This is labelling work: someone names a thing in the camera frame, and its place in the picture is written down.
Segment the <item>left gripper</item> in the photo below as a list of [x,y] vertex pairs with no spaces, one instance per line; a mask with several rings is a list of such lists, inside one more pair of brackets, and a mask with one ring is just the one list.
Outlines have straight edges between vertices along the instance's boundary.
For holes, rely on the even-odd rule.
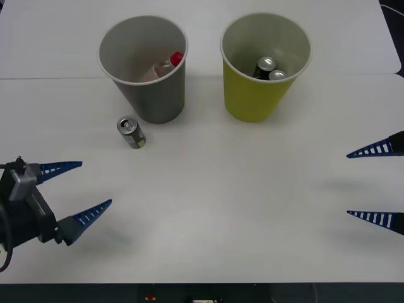
[[[36,173],[37,184],[42,184],[69,170],[81,167],[82,164],[81,161],[39,164],[39,172]],[[37,187],[34,187],[31,195],[23,201],[9,201],[6,195],[10,192],[10,189],[1,186],[1,206],[6,210],[11,228],[11,242],[14,247],[34,238],[42,243],[55,241],[57,244],[64,242],[70,246],[112,204],[112,200],[109,199],[57,222],[54,213]]]

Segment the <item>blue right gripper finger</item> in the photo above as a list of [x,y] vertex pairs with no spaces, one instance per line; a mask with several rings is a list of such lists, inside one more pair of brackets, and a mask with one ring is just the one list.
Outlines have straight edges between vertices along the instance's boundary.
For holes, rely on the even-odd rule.
[[347,158],[366,157],[402,157],[404,131],[395,133],[386,139],[359,148],[347,155]]
[[363,221],[383,227],[397,234],[404,235],[404,213],[402,212],[369,212],[347,210],[347,213]]

